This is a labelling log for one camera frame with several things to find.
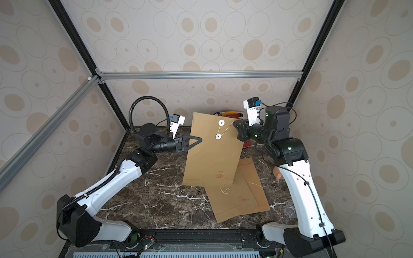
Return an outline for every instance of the kraft paper envelope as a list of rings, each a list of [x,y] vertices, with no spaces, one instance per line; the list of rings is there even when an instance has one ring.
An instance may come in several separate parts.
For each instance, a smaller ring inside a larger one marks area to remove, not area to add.
[[[221,127],[220,120],[225,121]],[[244,144],[237,139],[237,129],[232,125],[236,120],[194,113],[191,135],[201,137],[202,142],[188,151],[183,185],[225,187],[233,183]],[[219,140],[215,138],[218,131],[222,135]]]
[[[229,187],[205,187],[216,221],[221,223],[258,207],[247,182],[242,174],[237,172],[234,182]]]
[[[241,173],[244,180],[247,182],[249,189],[255,197],[255,200],[258,203],[258,207],[253,210],[248,211],[247,213],[240,214],[251,214],[263,211],[269,211],[270,206],[268,204],[267,197],[265,196],[264,189],[262,188],[261,181],[258,177],[257,170],[251,158],[240,159],[238,162],[237,172]]]

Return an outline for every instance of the white bracket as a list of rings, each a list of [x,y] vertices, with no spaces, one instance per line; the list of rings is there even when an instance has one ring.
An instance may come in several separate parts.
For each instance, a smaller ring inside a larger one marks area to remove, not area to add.
[[[259,119],[259,110],[261,108],[261,105],[257,107],[249,108],[248,100],[244,100],[243,103],[244,103],[244,108],[247,110],[249,126],[252,126],[256,123],[258,124],[261,123],[261,120]]]
[[[169,127],[170,127],[170,131],[173,132],[172,138],[175,138],[175,135],[176,135],[176,132],[178,131],[179,125],[183,125],[184,121],[185,121],[184,116],[179,116],[179,119],[178,119],[177,123],[174,123],[174,122],[171,121],[171,124],[170,124]]]

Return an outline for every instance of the dark marble surface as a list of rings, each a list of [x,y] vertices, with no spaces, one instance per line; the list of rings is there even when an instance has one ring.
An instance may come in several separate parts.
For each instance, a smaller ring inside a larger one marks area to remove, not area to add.
[[[178,133],[190,133],[190,128],[179,128]],[[123,148],[119,163],[138,147],[132,134]],[[242,150],[241,158],[252,157],[263,185],[270,211],[248,214],[217,223],[203,187],[181,185],[186,153],[157,154],[152,169],[134,180],[111,198],[97,214],[109,220],[128,220],[141,229],[224,229],[255,228],[257,224],[278,222],[297,224],[284,214],[291,198],[284,180],[277,181],[273,168],[262,161],[254,147]]]

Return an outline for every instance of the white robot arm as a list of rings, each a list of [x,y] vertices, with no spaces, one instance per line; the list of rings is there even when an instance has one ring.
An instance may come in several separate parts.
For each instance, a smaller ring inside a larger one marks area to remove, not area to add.
[[[291,107],[279,104],[261,108],[258,97],[245,100],[248,120],[233,123],[239,140],[254,139],[263,144],[275,162],[273,165],[280,168],[297,212],[298,226],[271,222],[262,226],[264,237],[285,244],[295,257],[324,248],[332,254],[332,246],[345,241],[344,233],[334,228],[324,211],[303,143],[290,137]],[[259,118],[262,109],[266,109],[265,121]]]
[[[185,119],[175,114],[173,118],[176,118],[177,123]],[[154,124],[144,125],[138,132],[141,147],[122,161],[119,168],[74,197],[67,195],[61,197],[57,201],[56,230],[58,235],[60,230],[76,247],[83,247],[98,240],[125,241],[133,230],[130,224],[123,221],[104,220],[96,217],[96,214],[116,193],[146,173],[155,164],[158,160],[155,153],[172,151],[180,153],[202,142],[199,137],[186,134],[176,135],[176,129],[173,131],[174,138],[170,138],[160,133]],[[189,145],[190,139],[197,141]]]

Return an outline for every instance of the metal extrusion bar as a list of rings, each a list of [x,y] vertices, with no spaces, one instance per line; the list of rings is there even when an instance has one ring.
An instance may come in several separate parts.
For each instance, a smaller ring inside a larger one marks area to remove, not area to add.
[[[123,135],[121,143],[118,146],[118,149],[116,150],[115,157],[113,158],[112,163],[110,164],[110,167],[107,171],[107,174],[109,174],[110,172],[112,172],[115,169],[116,163],[118,162],[119,156],[121,155],[123,147],[125,146],[126,140],[128,139],[128,136],[129,136],[129,133],[130,133],[130,130],[127,129],[125,134]]]
[[[200,78],[300,78],[301,70],[274,71],[199,71],[199,72],[99,72],[103,80],[126,79],[200,79]]]
[[[330,30],[333,27],[338,14],[340,13],[341,7],[343,6],[344,2],[345,0],[334,0],[333,4],[331,5],[323,26],[321,27],[320,33],[318,34],[313,48],[311,49],[311,52],[308,56],[308,59],[304,64],[302,77],[295,84],[288,102],[293,104],[295,103],[298,95],[300,94],[301,88],[303,87],[308,75],[310,74],[311,69],[313,68],[314,62],[316,61],[318,54],[320,53],[324,42],[328,37],[328,34],[330,33]]]
[[[99,77],[94,75],[86,81],[77,91],[54,113],[49,120],[30,138],[28,142],[6,163],[0,171],[0,192],[7,186],[20,169],[32,158],[43,143],[62,124],[66,117],[79,104],[84,96],[96,85]]]
[[[74,46],[79,51],[80,56],[82,57],[85,64],[89,68],[90,73],[96,74],[96,71],[95,71],[96,64],[93,61],[92,56],[88,52],[88,49],[86,48],[85,44],[83,43],[82,38],[77,32],[75,26],[73,25],[73,22],[70,19],[69,15],[67,14],[62,2],[60,0],[49,0],[49,3],[50,3],[50,6],[53,8],[56,16],[59,18],[60,22],[62,23],[62,26],[64,27],[67,34],[69,35],[70,39],[72,40]],[[121,122],[122,126],[125,128],[125,130],[128,130],[129,124],[126,121],[126,118],[123,116],[121,109],[116,103],[116,100],[113,97],[107,85],[103,83],[103,84],[99,84],[99,87],[102,90],[103,94],[105,95],[113,111],[115,112],[116,116],[118,117],[119,121]]]

